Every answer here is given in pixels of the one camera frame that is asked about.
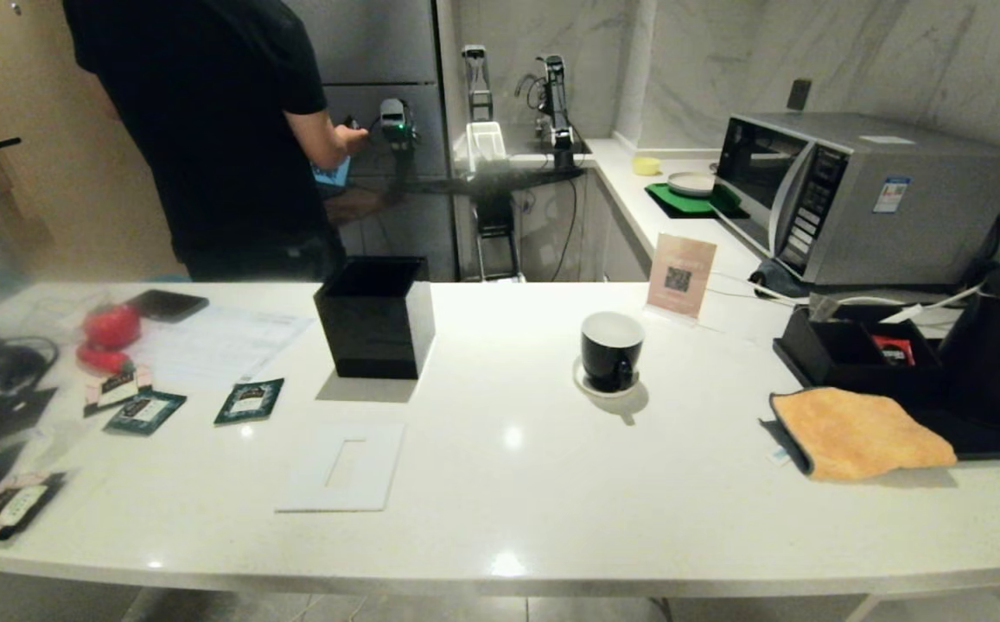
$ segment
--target black t-shirt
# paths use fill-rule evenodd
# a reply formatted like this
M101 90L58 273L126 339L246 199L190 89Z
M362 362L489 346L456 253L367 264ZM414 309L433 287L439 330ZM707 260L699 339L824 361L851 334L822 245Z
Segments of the black t-shirt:
M77 63L100 78L152 169L178 256L329 229L283 116L322 111L326 96L281 0L62 2Z

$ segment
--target teal packet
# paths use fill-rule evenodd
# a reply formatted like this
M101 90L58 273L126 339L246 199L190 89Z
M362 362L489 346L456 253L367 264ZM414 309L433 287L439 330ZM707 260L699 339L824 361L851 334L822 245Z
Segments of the teal packet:
M278 378L234 385L231 395L215 417L215 425L267 420L273 414L273 406L284 384L285 378Z
M150 436L184 404L184 401L183 395L146 390L137 394L120 409L104 429Z

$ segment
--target microwave oven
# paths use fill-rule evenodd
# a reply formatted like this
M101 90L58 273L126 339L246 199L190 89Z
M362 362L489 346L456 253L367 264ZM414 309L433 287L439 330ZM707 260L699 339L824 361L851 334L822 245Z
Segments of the microwave oven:
M849 113L732 115L712 205L816 286L953 286L1000 215L1000 147Z

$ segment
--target floor tile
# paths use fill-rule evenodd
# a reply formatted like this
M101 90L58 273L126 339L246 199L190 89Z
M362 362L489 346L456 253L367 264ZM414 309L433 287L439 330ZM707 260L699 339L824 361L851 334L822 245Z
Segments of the floor tile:
M301 615L309 597L147 587L123 622L290 622Z
M665 622L649 599L531 599L531 622Z
M0 574L0 622L120 622L139 587Z
M787 597L777 599L670 599L678 621L836 622L846 619L862 595Z
M322 597L303 622L525 622L524 599Z

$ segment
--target microfiber cloth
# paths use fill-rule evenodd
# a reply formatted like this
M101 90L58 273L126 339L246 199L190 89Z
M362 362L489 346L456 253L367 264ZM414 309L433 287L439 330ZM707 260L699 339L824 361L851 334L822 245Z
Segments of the microfiber cloth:
M646 194L657 202L662 212L669 218L717 218L714 208L710 207L708 200L696 200L696 198L685 197L677 194L669 188L668 184L650 184L646 186ZM735 213L729 213L731 218L741 218L746 216L745 212L736 209Z
M769 401L805 458L805 464L796 464L812 479L867 479L897 468L957 464L949 442L912 420L890 397L823 387L772 395Z

